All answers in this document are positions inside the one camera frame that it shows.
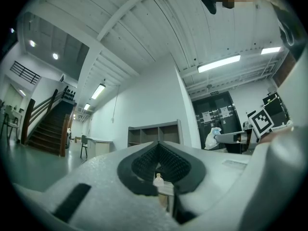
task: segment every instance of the staircase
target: staircase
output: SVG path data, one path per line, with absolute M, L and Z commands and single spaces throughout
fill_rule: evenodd
M 72 112 L 72 109 L 72 104 L 61 101 L 33 130 L 27 144 L 59 155 L 64 118 L 66 114 Z

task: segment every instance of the table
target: table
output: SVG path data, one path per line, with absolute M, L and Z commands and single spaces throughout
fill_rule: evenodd
M 102 138 L 87 137 L 88 139 L 88 159 L 100 156 L 110 152 L 110 143 L 112 141 L 103 140 Z

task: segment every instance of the fluorescent light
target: fluorescent light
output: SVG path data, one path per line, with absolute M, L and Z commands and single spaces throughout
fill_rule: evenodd
M 267 54 L 267 53 L 273 53 L 273 52 L 278 52 L 280 50 L 281 47 L 274 47 L 274 48 L 266 48 L 263 49 L 261 52 L 261 55 L 263 54 Z
M 236 56 L 229 57 L 229 58 L 226 58 L 226 59 L 222 59 L 222 60 L 210 63 L 210 64 L 205 64 L 205 65 L 198 67 L 198 72 L 201 73 L 201 72 L 210 70 L 212 68 L 216 68 L 216 67 L 220 67 L 220 66 L 223 66 L 223 65 L 226 65 L 226 64 L 238 62 L 240 60 L 240 58 L 241 58 L 240 55 L 236 55 Z
M 26 95 L 22 90 L 19 90 L 24 96 Z
M 90 105 L 87 103 L 86 106 L 83 109 L 88 110 L 89 107 L 90 107 Z
M 92 99 L 96 99 L 98 95 L 102 92 L 102 90 L 105 89 L 105 87 L 106 87 L 105 85 L 100 84 L 98 88 L 96 89 L 96 91 L 94 92 L 94 94 L 92 95 Z
M 33 42 L 32 40 L 30 40 L 30 45 L 31 45 L 32 47 L 35 47 L 35 42 Z

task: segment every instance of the black door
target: black door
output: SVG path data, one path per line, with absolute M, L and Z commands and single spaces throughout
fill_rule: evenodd
M 192 104 L 196 114 L 202 149 L 205 148 L 207 135 L 214 127 L 221 128 L 220 133 L 232 133 L 242 130 L 229 92 L 197 100 Z M 225 144 L 219 144 L 212 150 L 223 148 L 226 148 Z M 232 151 L 233 153 L 240 153 L 240 148 L 235 148 L 234 150 Z

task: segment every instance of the chair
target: chair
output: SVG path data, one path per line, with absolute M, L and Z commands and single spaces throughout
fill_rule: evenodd
M 81 143 L 82 143 L 82 145 L 81 145 L 80 158 L 81 158 L 81 155 L 82 155 L 82 148 L 83 147 L 86 149 L 86 155 L 88 157 L 88 153 L 87 153 L 88 139 L 87 139 L 87 137 L 85 135 L 81 136 Z
M 1 135 L 0 135 L 0 139 L 2 138 L 2 132 L 3 132 L 3 127 L 4 125 L 7 126 L 6 129 L 6 135 L 7 135 L 7 143 L 9 145 L 9 141 L 10 141 L 10 137 L 11 137 L 11 133 L 13 128 L 16 129 L 16 141 L 18 141 L 18 129 L 19 129 L 19 122 L 21 119 L 18 119 L 18 117 L 14 114 L 14 112 L 12 111 L 12 108 L 7 105 L 5 107 L 5 114 L 4 114 L 4 120 L 3 120 L 3 124 L 2 124 L 2 128 L 1 128 Z

